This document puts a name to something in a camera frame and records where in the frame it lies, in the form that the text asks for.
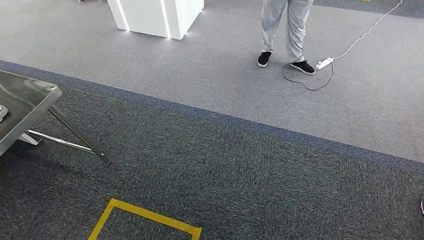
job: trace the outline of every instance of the metal table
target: metal table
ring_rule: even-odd
[[[0,105],[8,108],[0,122],[0,156],[18,139],[34,145],[46,139],[95,154],[109,164],[111,161],[102,151],[55,106],[61,96],[62,91],[57,85],[0,71]],[[29,130],[47,111],[88,147]]]

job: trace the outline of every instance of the dark gray carpet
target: dark gray carpet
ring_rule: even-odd
[[[201,240],[420,240],[424,164],[16,64],[113,164],[43,142],[0,157],[0,239],[87,239],[110,198],[202,227]],[[77,140],[46,115],[34,129]],[[99,239],[186,240],[113,210]]]
[[[401,0],[315,0],[315,5],[352,9],[364,12],[385,14]],[[403,3],[392,12],[393,15],[410,18],[424,18],[424,3],[422,0],[403,0]]]

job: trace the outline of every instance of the yellow tape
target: yellow tape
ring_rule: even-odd
[[[109,215],[112,212],[112,209],[114,209],[114,206],[112,205],[112,200],[110,200],[109,204],[106,206],[106,208],[103,211],[103,214],[101,215],[100,219],[98,220],[97,224],[95,225],[93,231],[91,232],[90,236],[88,237],[88,240],[96,240],[97,236],[100,233],[100,230],[102,230],[103,225],[105,225],[106,220],[108,219]]]
[[[90,236],[88,237],[88,240],[96,240],[97,236],[100,233],[100,230],[102,230],[103,225],[105,224],[106,220],[108,219],[109,215],[112,212],[113,208],[119,208],[122,210],[125,210],[127,212],[139,215],[141,217],[153,220],[155,222],[161,223],[161,224],[165,224],[167,226],[173,227],[175,229],[184,231],[186,233],[189,233],[192,235],[191,240],[199,240],[200,238],[200,233],[202,232],[202,228],[201,227],[194,227],[191,225],[188,225],[182,221],[178,221],[175,219],[172,219],[170,217],[167,216],[163,216],[160,214],[157,214],[155,212],[146,210],[144,208],[123,202],[123,201],[119,201],[116,200],[114,198],[110,199],[109,204],[106,206],[106,209],[104,210],[103,214],[101,215],[100,219],[98,220],[97,224],[95,225],[92,233],[90,234]]]

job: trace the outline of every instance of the white pedestal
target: white pedestal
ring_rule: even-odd
[[[204,0],[108,0],[119,29],[183,39]]]

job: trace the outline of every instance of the led light strip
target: led light strip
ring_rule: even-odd
[[[125,24],[126,30],[129,31],[130,27],[128,26],[127,18],[125,17],[125,14],[124,14],[124,9],[122,9],[121,0],[116,0],[116,2],[118,3],[118,8],[119,8],[120,14],[122,15],[123,23]]]
[[[168,35],[168,39],[170,39],[171,33],[170,33],[170,26],[168,25],[167,10],[165,9],[165,0],[160,0],[160,3],[162,4],[162,13],[163,13],[163,20],[165,20],[166,34]]]

